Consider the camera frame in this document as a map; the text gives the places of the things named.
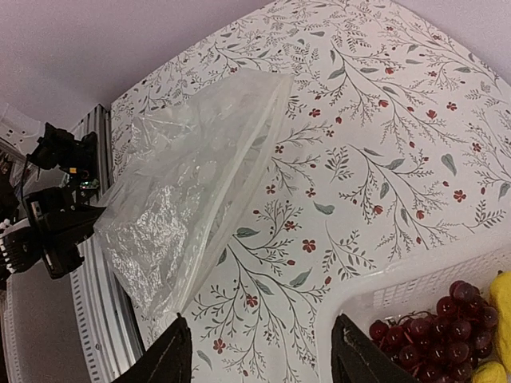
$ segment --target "ziplock bag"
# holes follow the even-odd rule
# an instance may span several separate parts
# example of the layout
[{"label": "ziplock bag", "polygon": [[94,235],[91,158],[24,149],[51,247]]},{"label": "ziplock bag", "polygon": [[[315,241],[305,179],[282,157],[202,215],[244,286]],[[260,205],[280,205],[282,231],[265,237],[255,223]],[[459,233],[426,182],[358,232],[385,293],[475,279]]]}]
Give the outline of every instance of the ziplock bag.
[{"label": "ziplock bag", "polygon": [[94,230],[144,314],[182,312],[204,284],[266,171],[292,82],[243,69],[134,119],[129,162]]}]

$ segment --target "red grape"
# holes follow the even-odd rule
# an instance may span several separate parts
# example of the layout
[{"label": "red grape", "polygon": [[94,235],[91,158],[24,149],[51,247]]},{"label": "red grape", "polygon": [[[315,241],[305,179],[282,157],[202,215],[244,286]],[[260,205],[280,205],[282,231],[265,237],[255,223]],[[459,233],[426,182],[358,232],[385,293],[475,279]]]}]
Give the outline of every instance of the red grape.
[{"label": "red grape", "polygon": [[436,365],[425,365],[418,373],[418,380],[422,382],[436,381],[442,376],[442,370]]},{"label": "red grape", "polygon": [[472,302],[475,296],[476,290],[467,282],[458,284],[453,292],[453,298],[464,303]]},{"label": "red grape", "polygon": [[456,302],[451,297],[441,298],[437,303],[437,314],[439,317],[452,317],[457,311]]},{"label": "red grape", "polygon": [[469,353],[469,345],[464,342],[455,342],[447,346],[447,357],[456,364],[464,362]]},{"label": "red grape", "polygon": [[429,338],[422,338],[415,342],[417,348],[423,353],[427,353],[431,346],[431,340]]},{"label": "red grape", "polygon": [[449,327],[450,320],[447,317],[436,317],[433,321],[431,333],[435,337],[441,337]]},{"label": "red grape", "polygon": [[385,339],[391,347],[397,347],[405,341],[405,332],[400,326],[390,327]]},{"label": "red grape", "polygon": [[401,325],[401,327],[409,334],[410,333],[410,323],[414,320],[412,318],[408,318],[405,320],[405,322]]},{"label": "red grape", "polygon": [[489,357],[493,352],[493,345],[490,343],[487,345],[484,349],[476,349],[473,354],[474,356],[478,357],[479,359],[486,359]]},{"label": "red grape", "polygon": [[467,345],[469,345],[469,357],[471,357],[476,348],[473,346],[472,343],[467,343]]},{"label": "red grape", "polygon": [[431,324],[424,318],[414,319],[410,323],[410,335],[415,338],[424,338],[430,332]]},{"label": "red grape", "polygon": [[456,282],[453,282],[451,285],[450,285],[450,288],[449,288],[449,295],[451,297],[454,298],[454,290],[456,290],[456,287],[458,287],[459,285],[461,285],[462,283],[465,283],[465,281],[456,281]]},{"label": "red grape", "polygon": [[477,317],[479,310],[487,305],[486,301],[480,296],[476,295],[471,303],[463,307],[465,313],[471,317]]},{"label": "red grape", "polygon": [[460,365],[453,366],[450,377],[455,381],[464,381],[472,375],[472,366],[469,362],[461,363]]},{"label": "red grape", "polygon": [[475,355],[472,355],[471,357],[469,357],[469,363],[472,366],[472,369],[476,369],[477,365],[479,364],[479,358],[476,357]]},{"label": "red grape", "polygon": [[389,330],[389,326],[382,322],[376,321],[369,328],[369,336],[375,341],[381,341]]},{"label": "red grape", "polygon": [[434,314],[428,314],[427,317],[424,317],[423,319],[428,322],[429,324],[432,324],[434,319],[436,318],[437,316],[434,315]]},{"label": "red grape", "polygon": [[442,375],[434,383],[455,383],[448,375]]},{"label": "red grape", "polygon": [[434,363],[443,365],[446,362],[446,348],[441,344],[432,345],[429,357]]},{"label": "red grape", "polygon": [[488,330],[479,331],[473,337],[473,346],[475,349],[484,349],[492,342],[492,333]]},{"label": "red grape", "polygon": [[399,351],[399,361],[405,369],[414,367],[419,363],[419,353],[414,345],[405,345],[401,351]]},{"label": "red grape", "polygon": [[471,332],[472,326],[470,325],[470,322],[467,322],[464,319],[454,321],[450,327],[450,336],[455,341],[466,341]]},{"label": "red grape", "polygon": [[399,363],[399,352],[397,350],[388,351],[385,353],[386,357],[388,357],[393,363]]},{"label": "red grape", "polygon": [[493,307],[485,307],[481,311],[481,320],[486,329],[492,329],[498,324],[498,313]]}]

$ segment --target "floral tablecloth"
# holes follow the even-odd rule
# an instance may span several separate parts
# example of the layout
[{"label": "floral tablecloth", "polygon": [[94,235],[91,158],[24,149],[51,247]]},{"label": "floral tablecloth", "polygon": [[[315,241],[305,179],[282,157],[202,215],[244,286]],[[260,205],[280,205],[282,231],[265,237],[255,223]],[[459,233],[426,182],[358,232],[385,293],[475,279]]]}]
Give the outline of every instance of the floral tablecloth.
[{"label": "floral tablecloth", "polygon": [[[115,172],[137,113],[239,68],[293,73],[266,176],[195,302],[196,381],[315,382],[317,309],[358,277],[498,225],[510,88],[387,0],[278,1],[175,57],[113,105]],[[174,318],[144,318],[150,345]]]}]

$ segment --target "white wall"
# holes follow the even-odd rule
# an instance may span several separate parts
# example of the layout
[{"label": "white wall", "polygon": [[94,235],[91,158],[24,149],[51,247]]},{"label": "white wall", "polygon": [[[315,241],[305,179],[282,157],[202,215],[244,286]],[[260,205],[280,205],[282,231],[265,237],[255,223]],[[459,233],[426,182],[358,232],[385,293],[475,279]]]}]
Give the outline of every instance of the white wall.
[{"label": "white wall", "polygon": [[[511,81],[511,0],[398,0]],[[269,0],[0,0],[0,98],[74,126],[183,49]]]}]

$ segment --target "plastic basket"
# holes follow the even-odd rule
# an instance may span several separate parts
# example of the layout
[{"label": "plastic basket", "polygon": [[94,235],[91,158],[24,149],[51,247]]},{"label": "plastic basket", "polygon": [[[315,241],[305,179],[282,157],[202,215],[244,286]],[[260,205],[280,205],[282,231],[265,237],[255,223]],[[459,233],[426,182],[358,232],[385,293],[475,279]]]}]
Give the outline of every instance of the plastic basket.
[{"label": "plastic basket", "polygon": [[498,229],[415,253],[373,274],[332,281],[315,323],[320,381],[332,382],[331,331],[338,315],[348,315],[367,333],[376,319],[433,310],[458,279],[480,287],[486,294],[499,270],[511,270],[509,229],[508,221]]}]

